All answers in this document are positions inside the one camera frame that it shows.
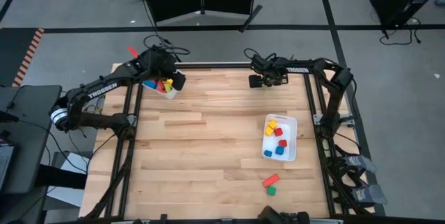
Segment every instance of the blue block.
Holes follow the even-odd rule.
[[[272,157],[272,152],[269,150],[264,151],[264,155],[266,155],[267,157]]]
[[[284,153],[284,147],[277,147],[275,150],[276,154],[282,155]]]
[[[149,88],[156,89],[157,84],[155,81],[144,81],[144,85],[146,85]]]

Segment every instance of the wooden table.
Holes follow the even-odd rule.
[[[125,218],[159,219],[161,214],[169,219],[256,218],[266,205],[328,217],[303,76],[289,76],[284,86],[249,89],[252,70],[183,71],[187,83],[175,99],[143,92]],[[311,82],[320,111],[313,78]],[[107,94],[104,114],[122,112],[125,92],[126,88],[118,88]],[[341,113],[347,112],[343,100]],[[298,120],[295,161],[261,158],[269,113]],[[339,133],[355,139],[354,130],[346,126]],[[96,148],[111,135],[111,130],[99,131]],[[345,151],[357,152],[354,143],[340,136],[334,140]],[[110,141],[91,161],[80,216],[107,189],[115,147],[116,142]],[[281,180],[274,184],[277,194],[269,196],[261,182],[275,173]],[[116,192],[113,214],[118,212],[120,189]]]

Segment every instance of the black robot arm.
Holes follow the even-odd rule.
[[[148,79],[173,79],[173,88],[181,90],[185,76],[177,72],[175,62],[174,56],[164,49],[153,46],[138,58],[121,64],[112,74],[100,76],[96,81],[81,84],[80,88],[69,90],[53,106],[50,112],[51,120],[61,131],[74,130],[80,126],[111,128],[119,136],[127,127],[130,127],[127,115],[85,113],[82,112],[84,105],[120,86],[132,86]]]
[[[341,125],[339,107],[353,75],[350,70],[325,58],[309,61],[293,61],[282,57],[264,59],[255,54],[252,58],[251,68],[261,76],[250,76],[250,87],[279,86],[289,82],[287,74],[313,74],[326,87],[330,93],[326,114],[320,120],[321,133],[325,137],[333,137]],[[335,72],[328,80],[325,70]]]

